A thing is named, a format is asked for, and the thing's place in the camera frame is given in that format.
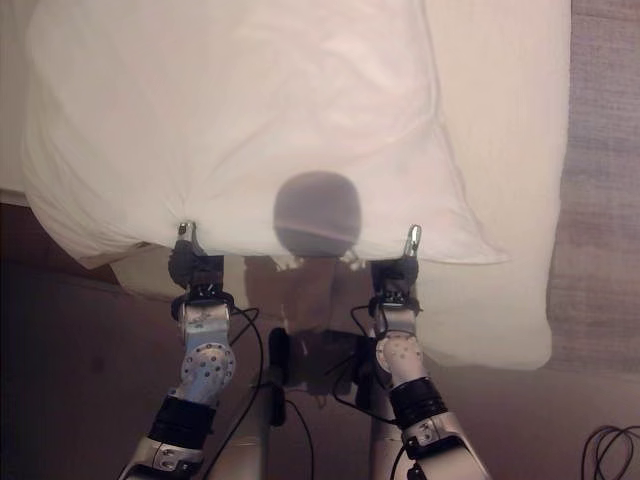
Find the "floor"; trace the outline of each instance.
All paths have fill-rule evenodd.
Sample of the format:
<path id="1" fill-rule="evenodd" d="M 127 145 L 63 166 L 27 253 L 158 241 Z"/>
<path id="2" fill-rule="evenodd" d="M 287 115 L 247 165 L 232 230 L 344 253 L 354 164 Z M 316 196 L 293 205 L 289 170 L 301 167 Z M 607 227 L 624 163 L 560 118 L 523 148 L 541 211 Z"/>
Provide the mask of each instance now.
<path id="1" fill-rule="evenodd" d="M 182 351 L 168 308 L 105 283 L 3 263 L 3 479 L 115 478 L 176 382 Z M 259 322 L 266 333 L 269 321 Z M 257 366 L 251 336 L 235 351 L 240 368 L 221 399 L 209 452 Z M 496 479 L 578 478 L 594 428 L 640 423 L 640 379 L 435 365 L 432 373 Z M 367 478 L 369 420 L 302 389 L 288 396 L 309 423 L 316 478 Z M 629 478 L 640 478 L 638 457 L 633 468 Z M 292 418 L 272 432 L 268 478 L 308 478 L 308 469 L 306 440 Z"/>

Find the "black joint cover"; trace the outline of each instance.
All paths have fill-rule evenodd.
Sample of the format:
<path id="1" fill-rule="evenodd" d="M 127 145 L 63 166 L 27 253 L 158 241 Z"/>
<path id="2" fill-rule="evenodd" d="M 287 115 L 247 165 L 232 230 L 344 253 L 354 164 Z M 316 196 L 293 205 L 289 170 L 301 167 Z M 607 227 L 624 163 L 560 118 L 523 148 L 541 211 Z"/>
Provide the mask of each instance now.
<path id="1" fill-rule="evenodd" d="M 402 430 L 448 411 L 440 393 L 428 378 L 398 385 L 389 393 L 389 400 Z"/>
<path id="2" fill-rule="evenodd" d="M 215 413 L 207 405 L 168 396 L 156 415 L 149 438 L 177 447 L 202 449 Z"/>

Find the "bed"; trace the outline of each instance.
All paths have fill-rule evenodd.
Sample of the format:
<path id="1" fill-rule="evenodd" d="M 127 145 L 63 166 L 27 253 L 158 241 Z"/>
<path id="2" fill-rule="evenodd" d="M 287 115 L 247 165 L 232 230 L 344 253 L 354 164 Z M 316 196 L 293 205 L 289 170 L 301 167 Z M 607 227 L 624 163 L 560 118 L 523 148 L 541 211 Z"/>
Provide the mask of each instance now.
<path id="1" fill-rule="evenodd" d="M 35 2 L 3 4 L 3 201 L 22 202 L 20 194 L 25 191 L 21 144 L 17 139 L 23 137 L 23 123 L 18 120 L 25 115 L 24 86 L 28 70 L 24 56 L 17 52 L 24 47 L 24 32 L 34 5 Z M 574 6 L 574 78 L 588 73 L 586 66 L 580 66 L 588 61 L 587 47 L 591 44 L 589 41 L 576 43 L 575 35 L 576 29 L 584 36 L 589 31 L 591 20 L 580 13 L 580 9 L 590 12 L 589 8 L 592 6 L 587 4 Z M 573 341 L 576 336 L 592 334 L 591 326 L 605 316 L 602 305 L 610 306 L 616 298 L 606 292 L 619 283 L 607 277 L 612 271 L 609 259 L 614 246 L 603 247 L 602 243 L 592 246 L 600 248 L 602 255 L 599 273 L 594 276 L 584 274 L 587 266 L 596 268 L 585 260 L 593 250 L 575 248 L 576 229 L 585 228 L 584 221 L 580 221 L 584 216 L 578 217 L 587 204 L 584 197 L 579 197 L 579 180 L 584 179 L 582 156 L 572 153 L 576 148 L 572 143 L 569 143 L 562 185 L 564 206 L 555 241 L 568 138 L 569 2 L 525 5 L 496 0 L 480 7 L 471 1 L 451 4 L 427 0 L 426 12 L 438 74 L 439 120 L 446 126 L 455 165 L 463 178 L 466 203 L 473 211 L 473 218 L 482 225 L 481 233 L 484 239 L 489 239 L 489 246 L 506 252 L 509 260 L 505 262 L 504 257 L 495 256 L 490 264 L 465 265 L 424 259 L 418 285 L 424 309 L 419 337 L 424 348 L 434 359 L 447 365 L 533 369 L 545 364 L 553 352 L 551 365 L 557 367 L 588 365 L 614 373 L 637 373 L 638 362 L 634 363 L 637 353 L 632 352 L 640 349 L 635 348 L 638 334 L 637 328 L 633 330 L 636 318 L 633 302 L 623 302 L 622 310 L 612 310 L 613 315 L 617 315 L 615 326 L 598 330 L 607 332 L 604 340 L 600 335 L 596 347 L 599 360 L 594 361 L 587 353 L 591 352 L 589 342 L 593 341 L 579 344 Z M 623 53 L 632 55 L 632 51 L 628 48 Z M 622 59 L 620 68 L 629 71 L 633 69 L 629 66 L 632 64 Z M 581 70 L 576 72 L 576 65 Z M 571 118 L 576 122 L 572 125 L 579 125 L 574 119 L 579 120 L 580 115 L 582 118 L 593 115 L 584 110 L 575 113 L 580 95 L 593 92 L 588 81 L 580 84 L 574 80 L 576 84 L 582 88 L 572 90 Z M 625 112 L 633 117 L 631 110 Z M 580 128 L 573 126 L 569 132 Z M 574 137 L 569 136 L 579 144 L 584 134 Z M 631 151 L 637 155 L 637 148 Z M 599 177 L 593 174 L 593 178 L 598 181 Z M 593 209 L 600 206 L 596 199 L 589 200 L 589 211 L 593 213 Z M 36 206 L 35 211 L 46 226 L 45 209 Z M 622 217 L 617 218 L 606 221 L 624 223 Z M 51 223 L 49 227 L 54 238 L 60 237 Z M 609 234 L 598 238 L 612 237 Z M 162 237 L 162 241 L 144 236 L 134 240 L 133 248 L 127 250 L 126 255 L 113 256 L 113 252 L 107 252 L 107 255 L 81 260 L 87 265 L 111 261 L 120 283 L 131 291 L 163 298 L 178 293 L 165 267 L 169 235 Z M 155 245 L 140 244 L 149 240 Z M 302 262 L 282 255 L 285 252 L 275 252 L 278 255 L 272 256 L 239 253 L 244 255 L 228 255 L 225 259 L 226 284 L 238 303 L 258 305 L 265 314 L 283 319 L 294 331 L 350 330 L 345 320 L 348 308 L 369 298 L 368 272 L 362 268 L 362 262 L 351 259 L 345 263 L 334 258 L 306 258 Z M 632 280 L 630 269 L 621 266 L 616 272 L 624 272 L 624 278 Z M 598 295 L 588 295 L 585 285 Z M 633 282 L 625 285 L 624 298 L 631 298 L 629 285 Z M 600 303 L 594 310 L 591 307 L 595 301 Z M 584 322 L 582 316 L 587 310 L 589 321 Z"/>

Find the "white bedsheet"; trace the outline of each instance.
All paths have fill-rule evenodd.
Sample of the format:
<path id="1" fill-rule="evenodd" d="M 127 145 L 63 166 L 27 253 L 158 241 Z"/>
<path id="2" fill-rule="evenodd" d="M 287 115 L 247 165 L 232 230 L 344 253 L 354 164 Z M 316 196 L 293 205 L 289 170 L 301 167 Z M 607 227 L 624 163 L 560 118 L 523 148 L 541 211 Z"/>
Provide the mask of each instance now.
<path id="1" fill-rule="evenodd" d="M 550 353 L 546 284 L 567 136 L 570 2 L 426 3 L 467 199 L 512 260 L 423 264 L 420 340 L 445 364 L 536 368 Z M 4 157 L 4 145 L 2 152 L 3 164 L 15 160 Z M 171 295 L 159 253 L 146 266 L 135 257 L 120 262 L 116 272 L 125 286 Z M 242 262 L 231 259 L 227 271 L 230 290 L 246 298 Z M 362 301 L 346 290 L 336 304 Z"/>

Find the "white pillow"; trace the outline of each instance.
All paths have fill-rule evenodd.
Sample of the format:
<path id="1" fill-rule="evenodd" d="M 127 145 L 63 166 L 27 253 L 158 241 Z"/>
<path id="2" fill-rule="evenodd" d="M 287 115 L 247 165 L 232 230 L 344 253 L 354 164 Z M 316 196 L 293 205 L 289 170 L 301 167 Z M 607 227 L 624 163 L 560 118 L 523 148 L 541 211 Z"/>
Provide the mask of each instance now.
<path id="1" fill-rule="evenodd" d="M 85 260 L 171 246 L 184 219 L 209 253 L 285 254 L 282 227 L 396 257 L 418 223 L 423 259 L 502 260 L 465 202 L 426 25 L 420 0 L 43 1 L 29 203 Z M 279 210 L 292 184 L 308 205 Z"/>

